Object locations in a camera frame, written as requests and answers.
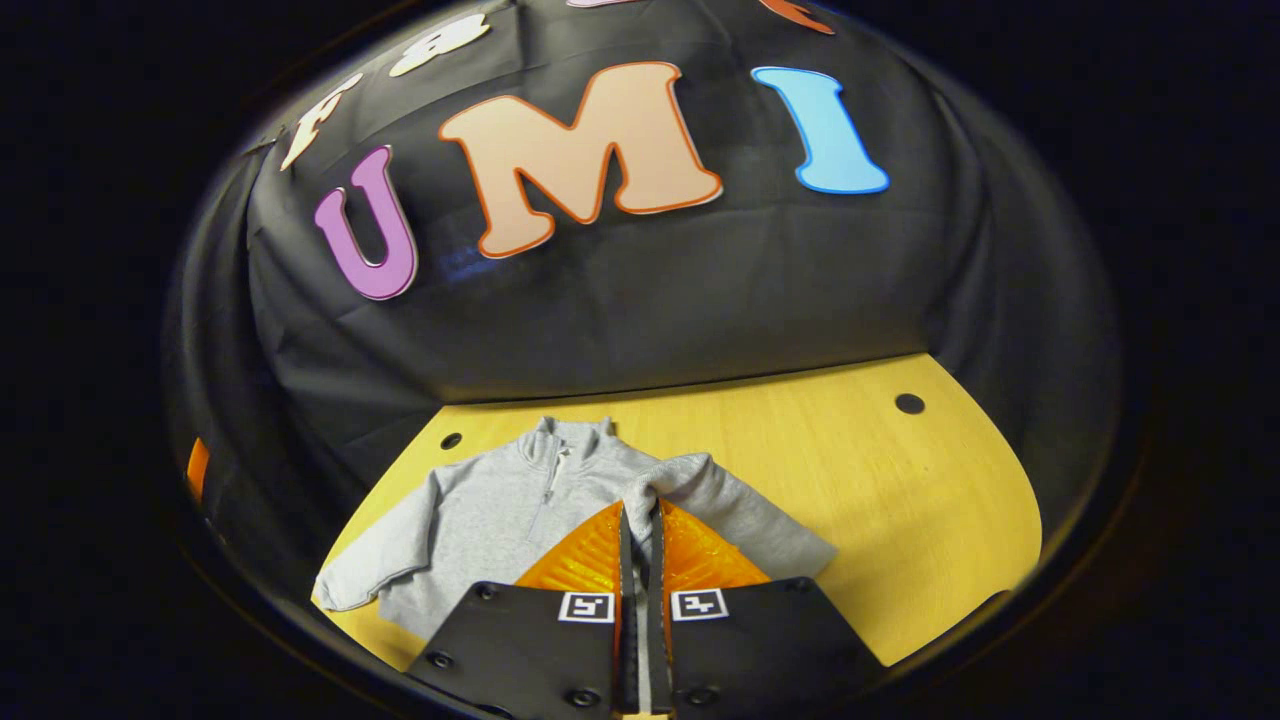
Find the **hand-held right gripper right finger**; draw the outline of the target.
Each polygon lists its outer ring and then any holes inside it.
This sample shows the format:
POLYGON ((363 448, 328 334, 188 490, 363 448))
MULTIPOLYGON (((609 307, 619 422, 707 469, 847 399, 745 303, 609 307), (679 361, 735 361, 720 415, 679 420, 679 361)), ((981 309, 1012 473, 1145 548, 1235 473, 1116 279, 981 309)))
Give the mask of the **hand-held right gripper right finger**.
POLYGON ((654 714, 815 716, 884 675, 813 578, 768 578, 668 501, 652 519, 645 669, 654 714))

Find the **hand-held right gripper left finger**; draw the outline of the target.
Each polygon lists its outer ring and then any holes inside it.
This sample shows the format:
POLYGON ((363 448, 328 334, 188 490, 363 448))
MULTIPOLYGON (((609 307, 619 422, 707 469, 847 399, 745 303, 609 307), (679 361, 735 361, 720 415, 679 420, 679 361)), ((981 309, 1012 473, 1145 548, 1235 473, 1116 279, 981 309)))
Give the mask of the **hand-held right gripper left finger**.
POLYGON ((476 582, 408 674, 494 716, 625 716, 639 707, 632 537, 622 502, 509 584, 476 582))

